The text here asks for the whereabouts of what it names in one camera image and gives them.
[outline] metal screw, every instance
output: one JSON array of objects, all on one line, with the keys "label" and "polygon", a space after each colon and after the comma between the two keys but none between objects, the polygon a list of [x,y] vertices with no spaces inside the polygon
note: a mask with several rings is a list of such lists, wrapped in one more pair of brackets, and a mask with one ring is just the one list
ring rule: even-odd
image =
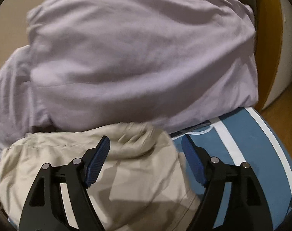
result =
[{"label": "metal screw", "polygon": [[73,160],[73,164],[77,165],[77,164],[79,164],[81,161],[82,161],[81,158],[75,158],[75,159]]},{"label": "metal screw", "polygon": [[48,169],[48,168],[49,168],[49,166],[50,166],[50,164],[49,164],[49,163],[45,163],[45,164],[43,164],[43,165],[42,165],[42,169]]},{"label": "metal screw", "polygon": [[250,167],[250,164],[248,162],[243,162],[242,163],[242,166],[245,167],[245,168],[249,168]]},{"label": "metal screw", "polygon": [[217,157],[211,157],[211,158],[210,158],[210,161],[211,161],[212,163],[218,163],[220,160],[219,160],[219,158],[217,158]]}]

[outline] white stripe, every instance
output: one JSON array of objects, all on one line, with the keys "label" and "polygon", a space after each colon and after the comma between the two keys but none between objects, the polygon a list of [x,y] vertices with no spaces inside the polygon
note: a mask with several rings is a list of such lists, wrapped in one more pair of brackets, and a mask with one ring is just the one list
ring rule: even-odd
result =
[{"label": "white stripe", "polygon": [[286,176],[287,176],[287,180],[289,182],[289,186],[290,186],[290,191],[291,191],[291,195],[292,195],[292,171],[291,168],[289,166],[288,160],[282,150],[282,147],[280,146],[280,144],[278,143],[277,139],[275,138],[274,134],[271,132],[271,130],[268,128],[267,124],[265,124],[265,122],[263,121],[263,119],[259,116],[258,113],[256,113],[256,111],[251,108],[251,107],[247,107],[245,108],[250,115],[254,118],[254,120],[258,123],[258,125],[260,126],[260,128],[264,131],[265,135],[268,137],[269,141],[271,142],[275,152],[277,153],[283,168],[285,170]]},{"label": "white stripe", "polygon": [[240,151],[240,149],[237,146],[237,143],[231,136],[228,129],[225,127],[223,122],[216,117],[210,120],[212,126],[216,129],[219,137],[221,138],[221,141],[225,145],[227,151],[229,152],[234,164],[236,166],[239,166],[242,162],[245,162],[245,159]]},{"label": "white stripe", "polygon": [[203,131],[192,131],[192,132],[188,132],[188,133],[182,134],[180,136],[173,137],[172,138],[172,141],[173,140],[176,140],[176,139],[178,139],[178,138],[180,138],[180,137],[182,137],[182,136],[184,136],[186,134],[193,135],[193,136],[203,135],[203,134],[208,133],[212,129],[213,129],[213,126],[212,125],[209,125],[209,128],[207,128],[207,129],[205,129]]}]

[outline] wrinkled cloth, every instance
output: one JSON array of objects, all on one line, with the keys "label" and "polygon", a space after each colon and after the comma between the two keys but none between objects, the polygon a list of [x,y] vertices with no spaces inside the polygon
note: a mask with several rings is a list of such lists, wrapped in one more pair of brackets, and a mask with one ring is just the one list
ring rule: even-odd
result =
[{"label": "wrinkled cloth", "polygon": [[47,0],[27,18],[30,46],[0,72],[0,154],[34,125],[172,133],[258,100],[253,12],[237,0]]},{"label": "wrinkled cloth", "polygon": [[[119,123],[78,133],[30,134],[5,149],[0,161],[0,199],[10,219],[19,224],[42,164],[68,164],[94,148],[103,135],[110,138],[110,151],[87,192],[104,228],[185,230],[200,203],[185,175],[185,157],[166,132],[145,123]],[[62,194],[69,224],[78,228],[63,185]]]},{"label": "wrinkled cloth", "polygon": [[0,69],[0,157],[33,127],[52,125],[30,81],[29,46],[18,48]]}]

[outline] blue gripper pad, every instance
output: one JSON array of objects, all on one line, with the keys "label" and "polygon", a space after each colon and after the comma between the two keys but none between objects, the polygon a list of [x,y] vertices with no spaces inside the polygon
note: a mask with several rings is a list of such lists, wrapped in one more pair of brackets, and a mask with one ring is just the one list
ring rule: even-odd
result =
[{"label": "blue gripper pad", "polygon": [[190,143],[187,136],[182,137],[181,147],[188,161],[188,164],[193,172],[195,180],[205,187],[207,183],[207,179],[205,177],[204,165],[202,164],[199,156],[197,155],[194,147]]},{"label": "blue gripper pad", "polygon": [[96,182],[103,163],[110,151],[110,139],[105,137],[86,169],[85,185],[89,188]]}]

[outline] purple fabric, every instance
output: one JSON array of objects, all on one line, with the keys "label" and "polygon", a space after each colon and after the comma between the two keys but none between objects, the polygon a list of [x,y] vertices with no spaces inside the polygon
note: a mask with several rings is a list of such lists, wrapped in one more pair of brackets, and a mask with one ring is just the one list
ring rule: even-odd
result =
[{"label": "purple fabric", "polygon": [[178,131],[257,101],[253,20],[237,0],[47,0],[28,13],[31,84],[65,131]]},{"label": "purple fabric", "polygon": [[17,49],[0,70],[0,157],[34,126],[52,125],[30,82],[29,46]]}]

